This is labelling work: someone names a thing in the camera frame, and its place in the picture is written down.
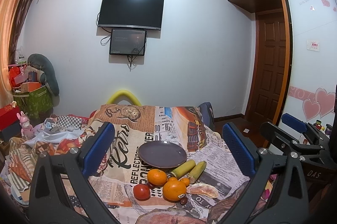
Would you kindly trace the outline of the peeled pomelo segment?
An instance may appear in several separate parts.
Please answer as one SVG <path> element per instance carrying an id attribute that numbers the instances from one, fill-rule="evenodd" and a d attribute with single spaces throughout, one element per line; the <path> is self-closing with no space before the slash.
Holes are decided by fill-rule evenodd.
<path id="1" fill-rule="evenodd" d="M 212 199 L 218 198 L 218 190 L 209 184 L 197 183 L 187 187 L 187 193 L 192 195 L 207 196 Z"/>

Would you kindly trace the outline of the red tomato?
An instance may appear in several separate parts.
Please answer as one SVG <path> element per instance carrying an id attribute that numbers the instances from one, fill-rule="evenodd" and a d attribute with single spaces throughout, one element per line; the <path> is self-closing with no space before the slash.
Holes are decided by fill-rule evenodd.
<path id="1" fill-rule="evenodd" d="M 151 197 L 150 189 L 145 184 L 137 184 L 133 187 L 133 194 L 136 200 L 145 201 Z"/>

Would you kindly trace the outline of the green husked corn cob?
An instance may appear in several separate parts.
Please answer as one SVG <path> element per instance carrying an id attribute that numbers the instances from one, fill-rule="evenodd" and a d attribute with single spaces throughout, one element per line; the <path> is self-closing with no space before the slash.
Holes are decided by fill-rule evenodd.
<path id="1" fill-rule="evenodd" d="M 197 182 L 198 178 L 202 175 L 202 173 L 206 169 L 206 166 L 207 166 L 206 161 L 200 161 L 195 165 L 195 167 L 188 173 L 190 184 L 194 184 L 195 182 Z"/>

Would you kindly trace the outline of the dark red jujube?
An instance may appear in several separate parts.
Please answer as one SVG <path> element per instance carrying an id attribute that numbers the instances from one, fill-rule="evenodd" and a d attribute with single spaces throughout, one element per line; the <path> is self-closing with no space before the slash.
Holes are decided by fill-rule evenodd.
<path id="1" fill-rule="evenodd" d="M 188 202 L 188 198 L 187 197 L 184 197 L 180 200 L 180 204 L 181 205 L 185 205 L 186 203 Z"/>
<path id="2" fill-rule="evenodd" d="M 150 182 L 147 182 L 147 186 L 150 188 L 150 189 L 155 189 L 156 186 Z"/>

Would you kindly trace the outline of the small mandarin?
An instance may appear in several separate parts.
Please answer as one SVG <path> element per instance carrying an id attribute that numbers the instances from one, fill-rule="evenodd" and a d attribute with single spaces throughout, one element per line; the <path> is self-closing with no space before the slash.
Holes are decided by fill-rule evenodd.
<path id="1" fill-rule="evenodd" d="M 188 187 L 190 185 L 190 179 L 187 178 L 187 177 L 181 178 L 180 181 L 183 182 L 186 187 Z"/>
<path id="2" fill-rule="evenodd" d="M 167 181 L 168 181 L 168 182 L 175 182 L 175 181 L 178 181 L 178 179 L 175 178 L 175 177 L 170 177 L 170 178 L 168 178 Z"/>

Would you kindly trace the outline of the medium orange mandarin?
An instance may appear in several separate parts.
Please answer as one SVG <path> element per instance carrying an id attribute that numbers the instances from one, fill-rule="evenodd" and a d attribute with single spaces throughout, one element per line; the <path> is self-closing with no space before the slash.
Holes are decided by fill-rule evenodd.
<path id="1" fill-rule="evenodd" d="M 163 186 L 167 182 L 167 174 L 159 169 L 151 169 L 147 174 L 147 181 L 154 186 Z"/>

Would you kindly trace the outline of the large orange with sticker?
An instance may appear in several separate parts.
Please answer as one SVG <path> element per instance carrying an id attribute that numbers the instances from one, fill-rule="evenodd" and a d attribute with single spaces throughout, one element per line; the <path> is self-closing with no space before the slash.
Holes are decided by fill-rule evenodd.
<path id="1" fill-rule="evenodd" d="M 176 202 L 180 201 L 186 196 L 187 187 L 182 181 L 168 181 L 166 184 L 164 184 L 162 192 L 163 197 L 166 200 Z"/>

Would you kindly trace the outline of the white wardrobe with hearts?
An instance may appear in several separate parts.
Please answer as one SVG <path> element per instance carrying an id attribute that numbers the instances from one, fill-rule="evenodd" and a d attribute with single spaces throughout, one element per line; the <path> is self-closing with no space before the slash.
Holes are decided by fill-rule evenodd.
<path id="1" fill-rule="evenodd" d="M 334 121 L 336 0 L 286 0 L 291 70 L 283 108 L 301 121 Z"/>

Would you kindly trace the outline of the brown wooden door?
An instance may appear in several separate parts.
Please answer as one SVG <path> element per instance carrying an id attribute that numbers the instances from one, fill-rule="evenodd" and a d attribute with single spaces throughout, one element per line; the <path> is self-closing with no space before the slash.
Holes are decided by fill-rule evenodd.
<path id="1" fill-rule="evenodd" d="M 286 59 L 286 32 L 283 12 L 257 15 L 255 65 L 247 121 L 260 126 L 272 122 L 281 95 Z"/>

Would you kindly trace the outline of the red gift box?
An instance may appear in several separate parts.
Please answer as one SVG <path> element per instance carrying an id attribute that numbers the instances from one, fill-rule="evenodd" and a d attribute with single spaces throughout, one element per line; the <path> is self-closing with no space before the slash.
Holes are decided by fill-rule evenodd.
<path id="1" fill-rule="evenodd" d="M 7 105 L 0 109 L 0 130 L 3 130 L 16 121 L 18 121 L 17 114 L 20 112 L 18 106 L 13 107 L 12 105 Z"/>

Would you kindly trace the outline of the purple ceramic plate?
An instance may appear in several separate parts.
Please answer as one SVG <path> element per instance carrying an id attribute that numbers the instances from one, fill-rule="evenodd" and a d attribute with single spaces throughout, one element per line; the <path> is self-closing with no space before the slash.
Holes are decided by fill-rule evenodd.
<path id="1" fill-rule="evenodd" d="M 171 169 L 180 166 L 187 160 L 187 154 L 179 145 L 169 141 L 151 141 L 139 147 L 140 159 L 159 169 Z"/>

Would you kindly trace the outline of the printed newspaper pattern blanket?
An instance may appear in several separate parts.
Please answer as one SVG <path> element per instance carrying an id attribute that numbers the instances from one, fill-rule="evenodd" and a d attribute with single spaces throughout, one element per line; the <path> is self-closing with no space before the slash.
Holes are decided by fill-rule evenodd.
<path id="1" fill-rule="evenodd" d="M 113 124 L 115 137 L 89 182 L 120 223 L 219 223 L 249 182 L 220 134 L 203 123 L 198 107 L 106 104 L 91 118 L 48 118 L 34 127 L 30 140 L 11 138 L 1 184 L 27 206 L 40 153 L 62 155 L 72 147 L 81 147 L 104 122 Z M 214 186 L 218 198 L 186 193 L 188 202 L 181 205 L 166 200 L 162 188 L 157 187 L 150 189 L 148 200 L 136 200 L 133 187 L 146 184 L 148 172 L 155 169 L 138 155 L 139 147 L 151 141 L 179 145 L 187 154 L 186 161 L 206 161 L 206 169 L 195 184 Z"/>

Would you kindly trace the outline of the grey seal plush toy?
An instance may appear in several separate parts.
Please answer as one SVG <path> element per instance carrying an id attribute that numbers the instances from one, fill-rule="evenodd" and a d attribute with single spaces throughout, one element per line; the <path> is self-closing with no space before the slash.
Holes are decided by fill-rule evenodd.
<path id="1" fill-rule="evenodd" d="M 59 96 L 59 86 L 56 80 L 55 70 L 49 59 L 42 54 L 31 54 L 27 60 L 28 68 L 36 72 L 38 82 L 46 85 L 54 97 Z"/>

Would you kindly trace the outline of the orange striped curtain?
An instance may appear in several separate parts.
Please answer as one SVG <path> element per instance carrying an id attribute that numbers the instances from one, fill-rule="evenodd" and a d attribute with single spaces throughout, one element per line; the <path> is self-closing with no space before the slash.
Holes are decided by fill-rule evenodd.
<path id="1" fill-rule="evenodd" d="M 18 38 L 33 0 L 1 0 L 1 107 L 12 102 L 9 65 L 14 63 Z"/>

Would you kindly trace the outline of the black wall television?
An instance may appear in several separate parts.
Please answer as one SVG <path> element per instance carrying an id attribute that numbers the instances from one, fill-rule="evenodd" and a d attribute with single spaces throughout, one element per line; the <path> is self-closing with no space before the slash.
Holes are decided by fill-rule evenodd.
<path id="1" fill-rule="evenodd" d="M 164 0 L 102 0 L 99 27 L 160 30 Z"/>

